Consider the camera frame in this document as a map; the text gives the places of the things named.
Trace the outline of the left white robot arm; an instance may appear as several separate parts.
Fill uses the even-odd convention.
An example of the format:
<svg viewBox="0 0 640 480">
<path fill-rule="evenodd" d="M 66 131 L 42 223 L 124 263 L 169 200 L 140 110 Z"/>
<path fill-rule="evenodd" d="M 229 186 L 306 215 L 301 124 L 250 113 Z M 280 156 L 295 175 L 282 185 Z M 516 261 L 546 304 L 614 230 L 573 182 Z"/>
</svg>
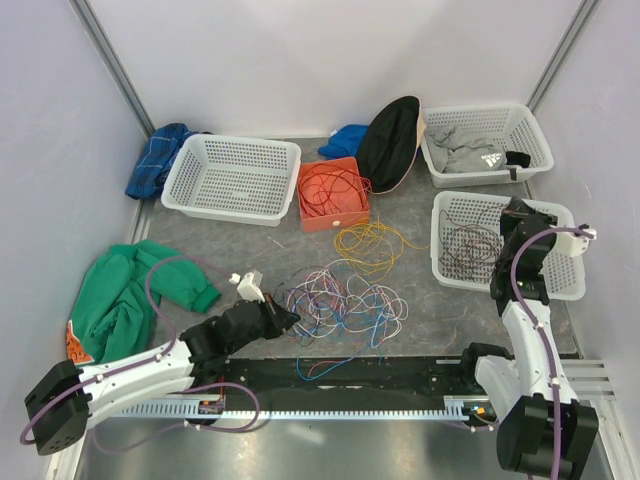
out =
<svg viewBox="0 0 640 480">
<path fill-rule="evenodd" d="M 26 395 L 20 442 L 40 456 L 60 452 L 102 421 L 167 394 L 216 388 L 227 359 L 257 340 L 277 339 L 301 317 L 269 296 L 240 300 L 155 349 L 115 362 L 55 364 Z"/>
</svg>

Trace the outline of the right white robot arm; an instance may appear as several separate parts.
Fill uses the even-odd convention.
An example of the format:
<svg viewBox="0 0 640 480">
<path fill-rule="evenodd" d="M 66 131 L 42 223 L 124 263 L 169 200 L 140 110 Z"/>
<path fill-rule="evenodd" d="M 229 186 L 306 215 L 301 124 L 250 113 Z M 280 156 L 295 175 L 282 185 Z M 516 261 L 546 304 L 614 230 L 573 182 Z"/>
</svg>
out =
<svg viewBox="0 0 640 480">
<path fill-rule="evenodd" d="M 581 404 L 561 365 L 550 325 L 542 274 L 553 251 L 574 258 L 597 233 L 589 225 L 561 226 L 556 216 L 513 197 L 501 212 L 503 247 L 490 295 L 513 351 L 473 343 L 458 368 L 467 392 L 485 392 L 497 417 L 498 462 L 530 478 L 578 479 L 599 429 L 595 410 Z"/>
</svg>

